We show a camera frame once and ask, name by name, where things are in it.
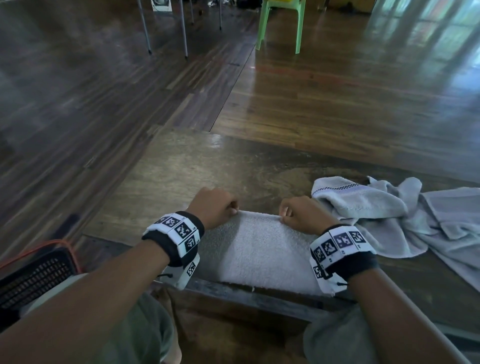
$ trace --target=hand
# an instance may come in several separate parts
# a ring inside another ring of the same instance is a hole
[[[283,224],[311,235],[321,235],[330,226],[339,223],[316,200],[307,196],[284,198],[278,214]]]
[[[209,190],[204,187],[198,191],[185,211],[198,217],[205,230],[208,230],[225,224],[238,210],[238,201],[232,194],[220,188]]]

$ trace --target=person's right hand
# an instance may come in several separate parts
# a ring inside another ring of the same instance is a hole
[[[320,204],[307,196],[284,198],[280,204],[280,221],[294,230],[321,235],[339,221]]]

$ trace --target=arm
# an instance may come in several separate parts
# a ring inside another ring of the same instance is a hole
[[[322,235],[339,223],[306,196],[283,200],[279,214],[282,223],[307,234]],[[348,289],[370,327],[381,363],[468,363],[381,269],[353,275]]]
[[[237,210],[229,193],[204,188],[186,211],[212,229]],[[141,241],[4,331],[0,357],[6,363],[85,363],[168,263],[157,243]]]

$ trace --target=person's left hand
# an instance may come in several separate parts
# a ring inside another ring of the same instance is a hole
[[[209,190],[204,187],[185,211],[198,217],[208,230],[225,224],[238,210],[238,200],[232,194],[220,188]]]

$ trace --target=forearm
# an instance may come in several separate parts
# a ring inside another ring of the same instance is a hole
[[[6,363],[84,363],[169,263],[153,241],[112,259],[0,335]]]
[[[465,363],[463,355],[380,269],[353,276],[359,302],[382,363]]]

